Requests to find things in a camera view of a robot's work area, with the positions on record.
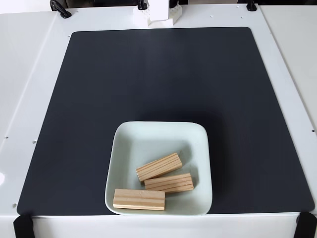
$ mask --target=wood grain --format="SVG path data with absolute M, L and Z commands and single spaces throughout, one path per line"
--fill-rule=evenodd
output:
M 190 173 L 183 175 L 153 178 L 144 181 L 145 189 L 165 193 L 183 192 L 194 189 Z
M 165 192 L 116 189 L 113 207 L 163 211 L 165 209 Z
M 154 160 L 136 169 L 140 182 L 161 176 L 183 167 L 178 154 L 173 153 L 158 160 Z

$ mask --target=black strap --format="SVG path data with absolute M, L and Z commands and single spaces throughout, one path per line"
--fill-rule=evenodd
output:
M 297 218 L 294 238 L 314 238 L 317 218 L 309 212 L 301 212 Z
M 20 215 L 14 220 L 13 226 L 16 238 L 35 238 L 30 215 Z

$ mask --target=white platform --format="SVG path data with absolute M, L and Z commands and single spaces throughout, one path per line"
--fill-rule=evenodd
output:
M 317 12 L 316 7 L 308 7 L 314 10 L 306 11 L 302 9 L 300 13 L 297 12 L 298 14 L 293 15 L 285 15 L 287 10 L 283 13 L 280 10 L 274 12 L 277 7 L 272 7 L 273 10 L 270 10 L 269 7 L 264 9 L 266 10 L 266 17 L 272 21 L 272 29 L 278 30 L 276 36 L 280 34 L 280 31 L 286 29 L 286 27 L 281 27 L 286 25 L 285 22 L 280 26 L 275 25 L 275 21 L 283 22 L 283 19 L 278 15 L 285 15 L 290 21 L 301 21 L 301 24 L 296 23 L 296 26 L 301 28 L 301 34 L 303 35 L 308 31 L 307 28 L 302 27 L 307 21 L 309 22 L 306 18 L 311 16 L 310 20 L 313 22 L 313 16 L 316 16 Z M 0 140 L 0 172 L 5 175 L 4 183 L 0 185 L 0 230 L 4 237 L 14 237 L 12 221 L 17 213 L 12 205 L 19 199 L 35 148 L 32 141 L 36 140 L 40 133 L 70 39 L 69 36 L 75 31 L 138 28 L 132 20 L 132 8 L 87 8 L 79 9 L 79 12 L 76 9 L 71 9 L 73 16 L 69 19 L 63 19 L 54 12 L 0 15 L 0 30 L 5 32 L 7 36 L 0 39 L 1 49 L 3 49 L 3 46 L 12 46 L 10 52 L 6 55 L 0 55 L 1 72 L 7 75 L 6 78 L 14 80 L 14 83 L 12 83 L 12 81 L 4 81 L 2 77 L 0 81 L 1 86 L 5 85 L 4 82 L 8 84 L 6 88 L 0 87 L 1 93 L 6 92 L 9 96 L 14 94 L 14 97 L 7 101 L 3 99 L 0 101 L 0 128 L 2 129 L 0 132 L 3 136 L 8 137 L 8 139 Z M 183 6 L 182 17 L 178 19 L 173 27 L 239 26 L 249 27 L 254 35 L 316 203 L 317 137 L 312 132 L 313 126 L 273 35 L 261 13 L 261 8 L 259 7 L 256 12 L 248 12 L 243 4 Z M 155 23 L 150 25 L 150 28 L 157 27 L 161 26 Z M 29 31 L 34 31 L 37 34 L 28 38 Z M 301 47 L 306 52 L 308 52 L 309 44 L 311 47 L 315 46 L 310 40 L 301 39 L 299 36 L 296 39 L 304 41 L 301 42 Z M 281 48 L 282 51 L 285 51 L 283 52 L 285 57 L 291 55 L 289 53 L 292 51 L 290 46 Z M 9 58 L 8 62 L 10 63 L 6 63 L 8 54 L 12 53 L 17 53 L 23 60 L 18 61 L 17 58 Z M 296 63 L 304 64 L 304 60 L 305 56 L 298 59 L 298 61 L 291 60 L 290 62 L 292 67 L 296 67 Z M 307 79 L 305 87 L 302 87 L 300 83 L 302 75 L 306 75 L 305 72 L 294 71 L 296 73 L 293 76 L 295 76 L 297 85 L 299 85 L 298 88 L 303 89 L 303 92 L 308 90 L 309 79 L 316 76 L 313 69 L 309 71 L 308 77 L 303 78 Z M 307 108 L 309 108 L 312 118 L 316 120 L 314 116 L 316 111 L 312 108 L 314 105 L 313 97 L 307 97 L 306 94 L 302 94 L 302 97 L 307 100 L 306 105 L 310 105 Z M 6 103 L 11 103 L 11 106 L 3 110 L 3 105 Z M 199 218 L 166 219 L 153 217 L 127 218 L 122 216 L 37 218 L 35 219 L 35 231 L 38 237 L 46 238 L 104 237 L 105 234 L 115 234 L 116 236 L 130 234 L 130 236 L 148 237 L 149 232 L 152 232 L 153 237 L 161 237 L 162 235 L 165 237 L 212 235 L 213 237 L 283 238 L 293 237 L 296 216 L 297 213 L 205 215 Z

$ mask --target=wooden plank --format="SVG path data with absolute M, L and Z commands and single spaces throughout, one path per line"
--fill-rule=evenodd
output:
M 144 185 L 146 190 L 164 191 L 165 193 L 183 192 L 194 189 L 190 173 L 148 179 L 144 181 Z
M 178 154 L 173 153 L 158 160 L 154 160 L 146 165 L 137 168 L 138 178 L 140 182 L 161 176 L 163 174 L 169 173 L 173 170 L 183 167 Z
M 116 189 L 114 192 L 113 207 L 164 211 L 165 192 Z

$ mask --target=white plastic mount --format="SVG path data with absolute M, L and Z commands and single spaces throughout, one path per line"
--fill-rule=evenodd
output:
M 152 21 L 150 20 L 150 10 L 148 7 L 146 10 L 139 10 L 136 6 L 133 8 L 133 20 L 140 27 L 148 27 Z M 174 8 L 169 8 L 168 20 L 160 21 L 165 27 L 172 27 L 177 19 L 182 15 L 182 7 L 177 5 Z

